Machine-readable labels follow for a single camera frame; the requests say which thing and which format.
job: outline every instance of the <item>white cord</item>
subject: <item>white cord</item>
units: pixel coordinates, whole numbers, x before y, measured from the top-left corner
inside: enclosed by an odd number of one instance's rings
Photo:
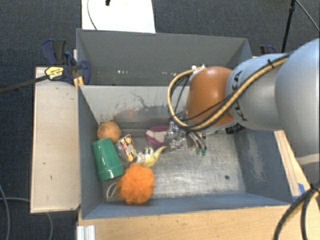
[[[115,195],[115,193],[116,193],[116,190],[117,190],[116,185],[117,185],[117,182],[114,182],[114,183],[112,183],[112,184],[108,187],[108,189],[107,189],[107,191],[106,191],[106,198],[107,198],[107,199],[111,199],[111,198],[114,197],[114,195]]]
[[[88,16],[89,16],[89,19],[91,21],[91,24],[93,25],[94,29],[95,30],[98,30],[96,25],[94,24],[94,21],[92,20],[91,18],[91,15],[90,15],[90,10],[89,10],[89,0],[86,1],[86,10],[88,11]]]
[[[11,231],[11,219],[10,219],[10,210],[9,210],[9,206],[8,206],[8,202],[7,201],[20,201],[20,202],[30,203],[30,200],[25,199],[25,198],[19,198],[19,197],[6,197],[6,195],[4,193],[4,190],[1,187],[1,184],[0,184],[0,193],[2,195],[2,198],[0,198],[0,201],[4,201],[5,212],[6,212],[6,216],[7,216],[6,240],[9,240],[10,231]],[[45,214],[48,217],[49,222],[50,222],[50,236],[49,236],[48,240],[51,240],[52,236],[54,234],[54,223],[52,221],[52,218],[51,218],[50,214],[48,212],[46,212]]]

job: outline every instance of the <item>orange bath sponge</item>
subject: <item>orange bath sponge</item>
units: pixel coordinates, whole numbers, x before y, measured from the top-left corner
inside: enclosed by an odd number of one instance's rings
[[[132,163],[116,184],[116,189],[121,200],[128,205],[142,204],[154,193],[155,181],[151,168]]]

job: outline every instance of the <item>small box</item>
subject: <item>small box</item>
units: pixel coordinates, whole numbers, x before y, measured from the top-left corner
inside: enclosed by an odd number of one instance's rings
[[[91,143],[100,122],[114,120],[138,152],[145,133],[168,125],[167,89],[173,75],[192,65],[234,68],[251,57],[244,38],[77,30],[77,58],[89,60],[90,85],[79,87],[78,142],[83,219],[132,217],[278,206],[293,198],[273,132],[210,134],[207,154],[185,145],[164,151],[154,167],[156,188],[143,205],[106,198],[115,182],[100,182]],[[188,88],[181,97],[182,110]]]

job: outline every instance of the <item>black cable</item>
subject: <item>black cable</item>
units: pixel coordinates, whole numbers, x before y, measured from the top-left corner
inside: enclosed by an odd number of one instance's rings
[[[178,100],[177,100],[176,105],[175,105],[175,108],[174,108],[174,113],[177,112],[177,108],[178,108],[178,105],[179,105],[179,102],[180,102],[182,93],[184,92],[184,89],[186,88],[186,85],[187,85],[187,83],[188,83],[188,81],[189,81],[189,78],[190,78],[189,75],[187,75],[186,78],[185,78],[185,82],[184,82],[184,84],[183,84],[183,86],[182,86],[182,89],[181,89],[181,91],[180,91],[180,93],[179,93],[179,97],[178,97]]]
[[[95,30],[98,30],[97,27],[96,27],[96,25],[94,24],[94,21],[93,21],[92,18],[91,18],[91,15],[90,15],[89,0],[86,1],[86,10],[87,10],[87,12],[88,12],[88,16],[89,16],[89,19],[90,19],[90,21],[91,21],[91,24],[93,25],[93,27],[94,27]]]
[[[317,192],[319,192],[319,190],[316,187],[314,187],[313,185],[311,185],[310,192],[306,196],[304,203],[303,203],[303,206],[302,206],[301,217],[300,217],[300,228],[301,228],[301,234],[302,234],[303,240],[308,240],[307,229],[306,229],[306,218],[307,218],[306,215],[307,215],[308,205],[309,205],[310,200],[312,199],[313,195]]]
[[[2,195],[2,198],[0,198],[0,201],[4,202],[5,212],[6,212],[6,215],[7,215],[7,232],[6,232],[6,238],[5,239],[9,240],[10,231],[11,231],[11,219],[10,219],[10,210],[9,210],[8,201],[18,201],[18,202],[30,203],[30,200],[25,199],[25,198],[19,198],[19,197],[6,197],[1,184],[0,184],[0,193]],[[51,218],[50,214],[48,212],[46,212],[45,214],[48,217],[48,220],[50,222],[50,236],[49,236],[48,240],[51,240],[52,236],[54,234],[54,223],[52,221],[52,218]]]
[[[310,188],[308,191],[304,192],[301,196],[299,196],[295,202],[293,202],[291,204],[291,206],[286,210],[286,212],[284,213],[284,215],[282,216],[281,220],[279,221],[278,225],[276,226],[276,229],[275,229],[275,232],[274,232],[274,235],[273,235],[273,240],[278,240],[279,239],[279,236],[280,236],[280,233],[281,233],[281,230],[284,226],[284,224],[286,223],[287,219],[289,218],[289,216],[299,207],[299,205],[302,203],[302,202],[305,202],[306,199],[310,196],[310,199],[311,197],[313,196],[313,194],[315,193],[316,191],[313,189],[313,188]]]

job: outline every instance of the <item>purple object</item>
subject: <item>purple object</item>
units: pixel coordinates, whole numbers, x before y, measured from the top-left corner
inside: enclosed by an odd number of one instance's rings
[[[145,133],[146,141],[155,149],[165,146],[165,136],[168,130],[166,125],[157,125],[151,127]]]

